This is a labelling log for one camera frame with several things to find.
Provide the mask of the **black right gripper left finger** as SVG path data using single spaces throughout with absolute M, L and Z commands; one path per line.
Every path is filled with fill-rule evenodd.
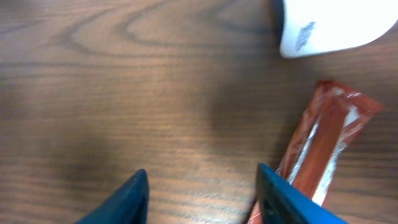
M 138 170 L 99 207 L 78 224 L 146 224 L 149 182 L 144 169 Z

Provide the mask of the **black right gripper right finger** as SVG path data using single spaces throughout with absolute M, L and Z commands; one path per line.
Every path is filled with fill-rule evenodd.
M 256 191 L 263 223 L 346 224 L 301 194 L 263 163 L 257 167 Z

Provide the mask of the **orange snack bar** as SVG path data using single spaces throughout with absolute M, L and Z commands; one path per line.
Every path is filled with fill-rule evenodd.
M 318 82 L 279 167 L 273 171 L 323 208 L 339 155 L 381 107 L 343 83 Z M 248 223 L 263 223 L 258 200 Z

